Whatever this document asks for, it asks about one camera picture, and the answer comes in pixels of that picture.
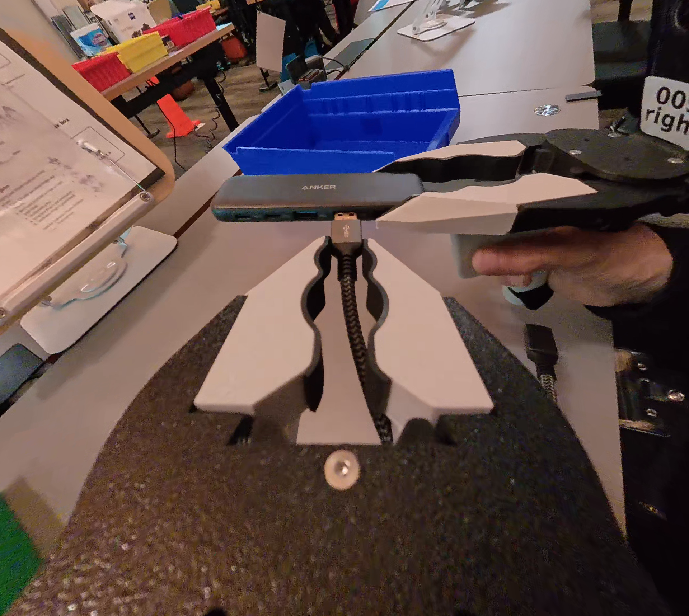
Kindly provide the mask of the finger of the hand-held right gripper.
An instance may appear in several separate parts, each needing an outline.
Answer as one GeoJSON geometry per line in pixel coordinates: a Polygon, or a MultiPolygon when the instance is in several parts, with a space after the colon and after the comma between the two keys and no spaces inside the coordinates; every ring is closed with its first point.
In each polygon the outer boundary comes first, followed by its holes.
{"type": "Polygon", "coordinates": [[[590,196],[597,190],[576,179],[518,179],[452,192],[424,192],[376,220],[377,229],[423,233],[504,235],[522,205],[590,196]]]}
{"type": "Polygon", "coordinates": [[[511,181],[526,150],[518,140],[458,144],[396,159],[377,172],[413,174],[426,183],[511,181]]]}

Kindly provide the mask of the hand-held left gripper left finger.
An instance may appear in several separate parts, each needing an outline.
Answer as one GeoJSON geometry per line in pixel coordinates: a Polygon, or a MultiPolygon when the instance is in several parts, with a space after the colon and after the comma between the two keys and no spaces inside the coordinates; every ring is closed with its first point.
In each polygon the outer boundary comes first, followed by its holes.
{"type": "Polygon", "coordinates": [[[323,397],[322,340],[329,238],[320,237],[248,291],[194,398],[204,412],[268,418],[282,426],[323,397]]]}

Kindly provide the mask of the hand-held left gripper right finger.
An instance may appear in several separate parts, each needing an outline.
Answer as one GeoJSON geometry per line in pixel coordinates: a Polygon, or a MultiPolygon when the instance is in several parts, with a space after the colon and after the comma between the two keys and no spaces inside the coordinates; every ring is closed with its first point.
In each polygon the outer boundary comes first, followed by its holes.
{"type": "Polygon", "coordinates": [[[366,404],[399,439],[415,420],[484,415],[493,400],[441,294],[379,242],[366,240],[366,404]]]}

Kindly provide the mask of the large blue plastic bin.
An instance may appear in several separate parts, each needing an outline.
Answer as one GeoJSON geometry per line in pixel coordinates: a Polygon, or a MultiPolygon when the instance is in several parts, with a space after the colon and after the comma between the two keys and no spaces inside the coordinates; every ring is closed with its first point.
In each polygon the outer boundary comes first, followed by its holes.
{"type": "Polygon", "coordinates": [[[244,175],[372,173],[446,147],[460,124],[452,69],[291,89],[223,149],[244,175]]]}

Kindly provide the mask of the dark grey USB hub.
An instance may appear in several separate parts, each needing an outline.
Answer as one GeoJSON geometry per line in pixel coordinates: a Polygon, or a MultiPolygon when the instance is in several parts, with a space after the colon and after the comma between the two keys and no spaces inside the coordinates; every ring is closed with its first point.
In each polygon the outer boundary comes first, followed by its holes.
{"type": "Polygon", "coordinates": [[[413,174],[241,175],[222,185],[211,212],[225,223],[373,221],[423,192],[413,174]]]}

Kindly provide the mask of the person's right forearm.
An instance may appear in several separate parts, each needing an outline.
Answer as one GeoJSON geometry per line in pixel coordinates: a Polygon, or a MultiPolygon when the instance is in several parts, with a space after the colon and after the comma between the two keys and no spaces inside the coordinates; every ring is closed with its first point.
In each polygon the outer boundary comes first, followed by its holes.
{"type": "Polygon", "coordinates": [[[681,362],[688,352],[688,229],[649,226],[672,257],[664,287],[646,301],[586,309],[612,322],[620,347],[648,353],[657,362],[681,362]]]}

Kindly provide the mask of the person's right hand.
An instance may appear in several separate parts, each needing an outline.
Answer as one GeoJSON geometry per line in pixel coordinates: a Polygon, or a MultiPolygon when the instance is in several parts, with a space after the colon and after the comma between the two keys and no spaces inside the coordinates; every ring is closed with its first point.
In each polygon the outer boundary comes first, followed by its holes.
{"type": "Polygon", "coordinates": [[[478,274],[502,277],[513,287],[546,272],[555,293],[593,307],[650,301],[674,266],[665,242],[644,224],[614,233],[558,227],[480,248],[471,262],[478,274]]]}

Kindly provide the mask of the dark laptop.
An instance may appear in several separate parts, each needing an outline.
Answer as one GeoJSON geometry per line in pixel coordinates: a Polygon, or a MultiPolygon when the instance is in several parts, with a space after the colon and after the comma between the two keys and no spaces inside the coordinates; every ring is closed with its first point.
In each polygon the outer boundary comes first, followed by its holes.
{"type": "Polygon", "coordinates": [[[374,44],[374,38],[366,38],[349,43],[337,54],[324,56],[326,74],[346,72],[374,44]]]}

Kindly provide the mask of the black device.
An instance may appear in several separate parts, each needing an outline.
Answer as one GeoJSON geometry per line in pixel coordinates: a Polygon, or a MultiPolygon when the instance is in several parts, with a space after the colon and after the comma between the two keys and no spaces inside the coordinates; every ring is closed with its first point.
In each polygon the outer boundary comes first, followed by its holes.
{"type": "Polygon", "coordinates": [[[320,55],[310,57],[297,55],[287,62],[286,71],[291,82],[304,89],[309,89],[313,84],[328,79],[324,68],[324,59],[320,55]]]}

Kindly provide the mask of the wooden document stand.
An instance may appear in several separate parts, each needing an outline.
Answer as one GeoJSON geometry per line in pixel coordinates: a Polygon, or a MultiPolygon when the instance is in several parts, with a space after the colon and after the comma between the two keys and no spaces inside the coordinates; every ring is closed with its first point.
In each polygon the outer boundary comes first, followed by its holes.
{"type": "Polygon", "coordinates": [[[1,333],[71,347],[175,248],[137,223],[168,158],[69,64],[39,13],[1,0],[1,333]]]}

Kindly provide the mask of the orange traffic cone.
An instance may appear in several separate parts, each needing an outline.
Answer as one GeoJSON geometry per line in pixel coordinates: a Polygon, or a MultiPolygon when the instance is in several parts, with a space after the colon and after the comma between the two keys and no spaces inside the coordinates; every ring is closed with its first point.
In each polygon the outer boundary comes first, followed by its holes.
{"type": "Polygon", "coordinates": [[[157,101],[157,105],[168,122],[167,139],[186,137],[204,125],[201,121],[192,120],[177,104],[174,98],[167,94],[157,101]]]}

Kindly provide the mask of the printed instruction sheet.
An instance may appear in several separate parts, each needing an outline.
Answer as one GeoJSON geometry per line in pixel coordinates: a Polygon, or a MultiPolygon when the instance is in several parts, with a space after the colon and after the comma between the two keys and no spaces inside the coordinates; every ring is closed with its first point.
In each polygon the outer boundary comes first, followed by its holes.
{"type": "Polygon", "coordinates": [[[1,307],[157,178],[157,167],[1,35],[1,307]]]}

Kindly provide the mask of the red plastic bin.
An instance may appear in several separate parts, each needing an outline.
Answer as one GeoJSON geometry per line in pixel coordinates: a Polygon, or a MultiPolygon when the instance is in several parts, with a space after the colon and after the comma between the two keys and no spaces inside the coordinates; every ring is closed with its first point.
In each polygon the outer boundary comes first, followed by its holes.
{"type": "Polygon", "coordinates": [[[99,93],[131,76],[116,52],[107,52],[72,64],[72,68],[99,93]]]}
{"type": "Polygon", "coordinates": [[[168,36],[175,47],[184,47],[217,29],[211,9],[198,9],[187,14],[177,15],[153,28],[142,32],[143,35],[158,33],[168,36]]]}

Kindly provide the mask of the green plastic bin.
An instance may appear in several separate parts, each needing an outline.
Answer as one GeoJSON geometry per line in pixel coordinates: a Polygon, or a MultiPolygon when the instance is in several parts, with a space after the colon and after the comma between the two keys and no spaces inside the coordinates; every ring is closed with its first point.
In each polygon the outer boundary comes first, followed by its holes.
{"type": "Polygon", "coordinates": [[[1,495],[1,615],[8,613],[40,566],[30,535],[1,495]]]}

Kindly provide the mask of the yellow plastic bin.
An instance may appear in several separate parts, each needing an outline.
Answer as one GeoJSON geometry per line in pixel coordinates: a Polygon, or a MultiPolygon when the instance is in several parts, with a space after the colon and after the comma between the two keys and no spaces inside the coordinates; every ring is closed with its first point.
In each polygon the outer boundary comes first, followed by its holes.
{"type": "Polygon", "coordinates": [[[115,54],[130,73],[136,74],[167,57],[168,49],[160,34],[149,30],[146,34],[111,46],[99,55],[108,54],[115,54]]]}

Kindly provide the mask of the white printed box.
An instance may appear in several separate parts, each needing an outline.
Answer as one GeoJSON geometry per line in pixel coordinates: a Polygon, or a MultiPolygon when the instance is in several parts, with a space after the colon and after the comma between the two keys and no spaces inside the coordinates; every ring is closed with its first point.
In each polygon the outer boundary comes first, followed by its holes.
{"type": "Polygon", "coordinates": [[[103,23],[116,43],[126,42],[135,33],[142,34],[145,29],[156,26],[147,4],[139,0],[106,0],[92,5],[90,12],[103,23]]]}

